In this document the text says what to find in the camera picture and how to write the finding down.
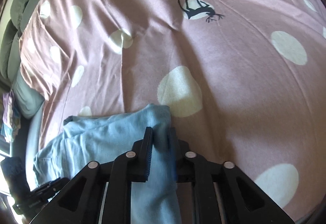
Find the bed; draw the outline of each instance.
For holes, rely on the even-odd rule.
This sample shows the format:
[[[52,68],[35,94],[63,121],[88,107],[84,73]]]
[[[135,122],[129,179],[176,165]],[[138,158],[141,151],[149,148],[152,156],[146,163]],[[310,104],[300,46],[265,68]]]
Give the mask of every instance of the bed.
[[[33,111],[21,109],[38,111],[40,149],[70,115],[163,104],[180,139],[235,162],[298,223],[321,203],[321,0],[28,0],[16,14],[6,35],[17,72],[1,73],[29,91],[17,97],[37,97]]]

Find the light blue fabric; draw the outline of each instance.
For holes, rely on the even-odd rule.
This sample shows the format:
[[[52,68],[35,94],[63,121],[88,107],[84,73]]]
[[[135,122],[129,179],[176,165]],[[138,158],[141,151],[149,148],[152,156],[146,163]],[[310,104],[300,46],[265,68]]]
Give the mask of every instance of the light blue fabric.
[[[144,136],[145,128],[154,130],[152,162],[148,181],[133,183],[131,223],[181,223],[172,159],[167,142],[171,125],[167,106],[148,105],[130,114],[65,120],[64,131],[34,158],[37,185],[58,177],[75,176],[88,162],[110,162],[131,150]]]

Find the folded blue garment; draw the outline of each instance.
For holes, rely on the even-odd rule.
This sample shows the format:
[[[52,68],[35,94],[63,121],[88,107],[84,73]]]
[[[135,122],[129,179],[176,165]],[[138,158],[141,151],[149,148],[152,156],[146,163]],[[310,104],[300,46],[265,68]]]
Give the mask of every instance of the folded blue garment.
[[[114,160],[143,138],[147,126],[154,132],[151,169],[146,183],[132,183],[131,223],[181,223],[167,142],[171,126],[167,106],[150,104],[136,113],[111,117],[69,117],[63,132],[34,158],[37,186],[58,177],[73,178],[90,161]]]

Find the wrinkled fabric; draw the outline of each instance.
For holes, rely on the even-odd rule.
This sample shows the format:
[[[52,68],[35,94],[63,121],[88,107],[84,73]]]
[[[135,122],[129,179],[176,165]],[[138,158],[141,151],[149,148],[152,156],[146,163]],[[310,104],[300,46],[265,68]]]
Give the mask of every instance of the wrinkled fabric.
[[[173,180],[172,159],[167,142],[171,125],[167,106],[148,105],[143,110],[111,117],[70,117],[63,132],[34,159],[38,186],[58,177],[73,178],[87,163],[113,161],[143,139],[153,128],[150,175],[146,183],[132,183],[131,223],[181,224]]]
[[[168,105],[193,151],[298,220],[326,193],[325,18],[320,0],[40,0],[20,39],[40,148],[70,115]]]

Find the black bracket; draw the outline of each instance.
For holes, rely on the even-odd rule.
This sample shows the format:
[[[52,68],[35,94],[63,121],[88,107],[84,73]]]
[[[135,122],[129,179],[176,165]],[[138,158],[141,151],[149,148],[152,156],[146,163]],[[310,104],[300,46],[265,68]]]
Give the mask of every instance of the black bracket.
[[[228,224],[294,224],[232,162],[216,164],[191,152],[173,128],[168,138],[176,182],[192,183],[194,224],[220,224],[221,219]],[[31,224],[95,224],[100,218],[103,224],[130,224],[131,182],[147,181],[152,146],[153,130],[147,127],[144,138],[136,141],[131,151],[112,162],[88,163]]]

